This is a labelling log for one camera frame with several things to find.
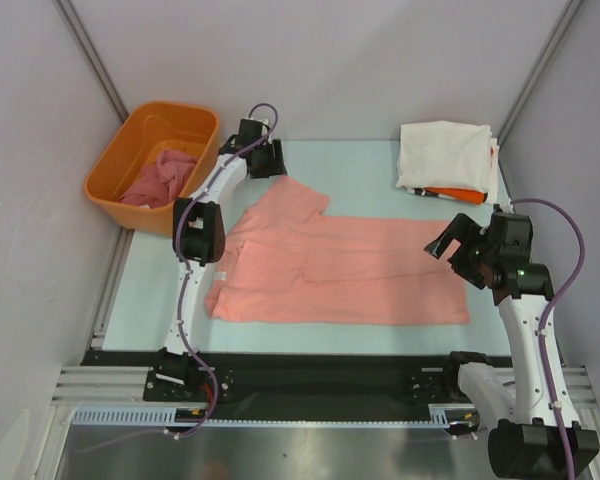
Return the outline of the light pink t-shirt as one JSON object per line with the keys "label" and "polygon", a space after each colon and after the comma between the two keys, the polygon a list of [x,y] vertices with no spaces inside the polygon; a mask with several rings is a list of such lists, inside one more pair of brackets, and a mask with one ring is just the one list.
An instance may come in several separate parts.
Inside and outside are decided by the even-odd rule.
{"label": "light pink t-shirt", "polygon": [[463,281],[425,246],[442,221],[329,216],[327,195],[283,177],[226,236],[205,299],[228,322],[463,325]]}

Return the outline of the orange plastic basket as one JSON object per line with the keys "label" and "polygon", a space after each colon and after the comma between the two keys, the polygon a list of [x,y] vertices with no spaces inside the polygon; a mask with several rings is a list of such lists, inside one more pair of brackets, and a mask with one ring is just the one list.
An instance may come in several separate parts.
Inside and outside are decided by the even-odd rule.
{"label": "orange plastic basket", "polygon": [[197,160],[180,193],[187,197],[201,186],[216,164],[220,119],[211,109],[154,101],[134,110],[121,126],[84,182],[86,197],[120,226],[170,237],[173,204],[141,208],[120,202],[122,194],[167,149]]}

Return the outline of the dark pink t-shirt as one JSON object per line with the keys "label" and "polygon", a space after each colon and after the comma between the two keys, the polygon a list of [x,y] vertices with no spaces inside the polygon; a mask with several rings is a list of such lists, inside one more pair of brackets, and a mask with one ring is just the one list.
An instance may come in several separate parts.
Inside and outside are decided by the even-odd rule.
{"label": "dark pink t-shirt", "polygon": [[122,194],[119,202],[140,208],[160,208],[172,202],[184,188],[197,159],[175,149],[158,154],[156,161],[141,169],[139,178]]}

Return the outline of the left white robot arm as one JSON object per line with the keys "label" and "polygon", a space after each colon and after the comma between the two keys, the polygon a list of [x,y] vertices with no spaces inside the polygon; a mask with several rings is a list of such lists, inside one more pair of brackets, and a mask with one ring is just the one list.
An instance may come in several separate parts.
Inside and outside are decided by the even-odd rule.
{"label": "left white robot arm", "polygon": [[204,183],[190,197],[178,198],[174,203],[172,246],[180,262],[179,293],[174,319],[157,353],[153,372],[179,399],[194,397],[201,387],[204,367],[190,351],[194,348],[194,320],[203,305],[204,288],[211,283],[212,267],[225,250],[222,206],[246,178],[286,173],[279,139],[267,140],[250,151],[227,143]]}

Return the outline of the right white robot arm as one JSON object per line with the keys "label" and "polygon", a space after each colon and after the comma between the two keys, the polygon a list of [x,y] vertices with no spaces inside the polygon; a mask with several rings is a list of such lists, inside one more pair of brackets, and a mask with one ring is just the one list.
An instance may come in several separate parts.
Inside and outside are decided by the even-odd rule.
{"label": "right white robot arm", "polygon": [[598,434],[581,425],[557,347],[558,300],[548,267],[532,260],[533,225],[525,215],[494,209],[482,227],[460,213],[425,250],[436,259],[452,242],[452,271],[491,291],[505,326],[513,387],[507,389],[482,354],[454,352],[441,376],[443,393],[467,398],[488,430],[493,473],[511,479],[574,479],[600,450]]}

